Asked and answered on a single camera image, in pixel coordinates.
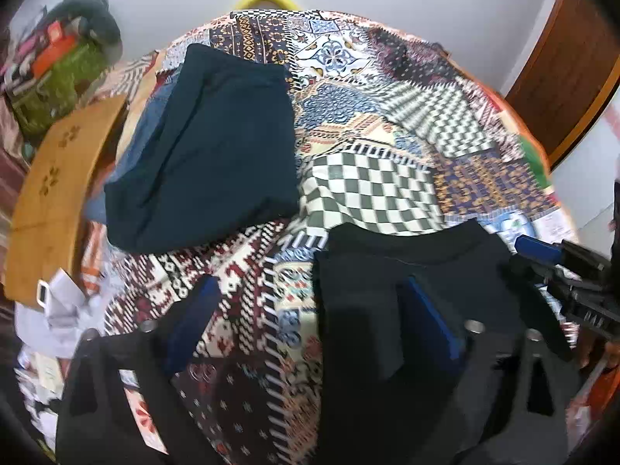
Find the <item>black pants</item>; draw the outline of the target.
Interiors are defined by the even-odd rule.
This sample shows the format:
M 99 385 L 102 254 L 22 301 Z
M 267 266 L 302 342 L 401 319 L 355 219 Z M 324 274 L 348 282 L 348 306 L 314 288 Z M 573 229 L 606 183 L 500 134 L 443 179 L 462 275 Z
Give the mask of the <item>black pants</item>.
M 352 225 L 316 254 L 313 291 L 323 345 L 317 464 L 412 464 L 454 386 L 401 330 L 400 285 L 420 279 L 462 317 L 502 334 L 542 333 L 570 401 L 577 375 L 551 307 L 513 272 L 502 239 L 473 220 L 398 237 Z

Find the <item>wooden board with paw prints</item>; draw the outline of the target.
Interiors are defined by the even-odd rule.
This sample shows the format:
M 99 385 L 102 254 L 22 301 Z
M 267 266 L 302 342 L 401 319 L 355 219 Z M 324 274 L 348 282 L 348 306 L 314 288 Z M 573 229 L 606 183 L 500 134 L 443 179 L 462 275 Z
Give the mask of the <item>wooden board with paw prints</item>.
M 46 133 L 14 210 L 4 283 L 10 300 L 38 308 L 41 280 L 60 269 L 79 273 L 83 205 L 126 106 L 127 96 L 112 96 L 73 111 Z

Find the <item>blue denim garment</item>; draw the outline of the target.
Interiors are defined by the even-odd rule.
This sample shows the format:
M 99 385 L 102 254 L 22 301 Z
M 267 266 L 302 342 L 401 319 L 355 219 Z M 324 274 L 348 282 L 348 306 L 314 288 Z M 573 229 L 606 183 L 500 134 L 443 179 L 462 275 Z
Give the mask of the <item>blue denim garment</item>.
M 171 71 L 162 85 L 158 86 L 146 101 L 140 118 L 137 119 L 133 126 L 133 132 L 129 135 L 127 145 L 123 148 L 118 161 L 115 162 L 115 169 L 105 179 L 101 190 L 87 200 L 85 204 L 83 216 L 87 220 L 106 224 L 105 188 L 111 183 L 118 182 L 122 176 L 138 164 L 142 152 L 155 131 L 155 127 L 158 126 L 158 121 L 160 121 L 173 88 L 177 84 L 180 72 L 180 68 Z

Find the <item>wooden door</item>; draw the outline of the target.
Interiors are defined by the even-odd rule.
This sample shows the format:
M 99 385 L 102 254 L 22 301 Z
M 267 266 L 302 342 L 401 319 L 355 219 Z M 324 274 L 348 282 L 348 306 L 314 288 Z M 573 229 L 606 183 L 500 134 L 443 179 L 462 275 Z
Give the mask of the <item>wooden door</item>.
M 553 169 L 593 126 L 619 83 L 619 36 L 595 0 L 555 0 L 506 96 L 519 130 Z

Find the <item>patchwork patterned bedsheet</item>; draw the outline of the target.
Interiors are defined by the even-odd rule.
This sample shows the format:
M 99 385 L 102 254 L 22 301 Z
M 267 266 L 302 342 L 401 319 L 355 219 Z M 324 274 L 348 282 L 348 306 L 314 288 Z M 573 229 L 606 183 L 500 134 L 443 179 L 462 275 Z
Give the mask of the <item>patchwork patterned bedsheet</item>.
M 112 285 L 108 334 L 162 317 L 214 276 L 221 302 L 173 386 L 225 463 L 306 464 L 323 367 L 311 267 L 332 227 L 415 235 L 477 219 L 512 244 L 520 234 L 574 239 L 574 225 L 501 96 L 437 44 L 324 10 L 238 10 L 106 71 L 96 99 L 129 102 L 117 161 L 193 43 L 290 71 L 301 210 L 217 243 L 146 255 L 112 250 L 96 222 L 82 273 L 89 289 Z

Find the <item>dark navy folded garment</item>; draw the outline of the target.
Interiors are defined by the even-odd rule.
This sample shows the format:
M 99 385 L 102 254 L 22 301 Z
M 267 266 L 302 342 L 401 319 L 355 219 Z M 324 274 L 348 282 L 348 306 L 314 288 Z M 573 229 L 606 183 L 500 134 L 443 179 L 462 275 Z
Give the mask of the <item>dark navy folded garment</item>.
M 139 161 L 105 186 L 108 239 L 136 254 L 220 240 L 298 210 L 288 71 L 188 47 Z

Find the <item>green patterned bag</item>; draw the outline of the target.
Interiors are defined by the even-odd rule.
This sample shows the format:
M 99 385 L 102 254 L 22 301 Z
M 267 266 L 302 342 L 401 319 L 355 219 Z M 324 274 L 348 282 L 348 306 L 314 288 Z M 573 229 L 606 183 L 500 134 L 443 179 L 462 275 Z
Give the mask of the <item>green patterned bag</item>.
M 107 68 L 93 42 L 81 42 L 54 63 L 39 80 L 9 93 L 9 104 L 28 141 L 40 141 L 56 121 L 69 114 L 90 84 Z

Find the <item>orange box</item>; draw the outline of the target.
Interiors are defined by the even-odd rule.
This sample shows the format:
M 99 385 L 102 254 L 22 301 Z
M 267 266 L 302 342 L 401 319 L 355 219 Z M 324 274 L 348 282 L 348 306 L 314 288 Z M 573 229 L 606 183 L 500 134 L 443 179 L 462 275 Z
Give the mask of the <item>orange box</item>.
M 79 43 L 75 36 L 66 36 L 50 44 L 31 64 L 31 71 L 35 78 L 41 78 L 57 61 L 71 52 Z

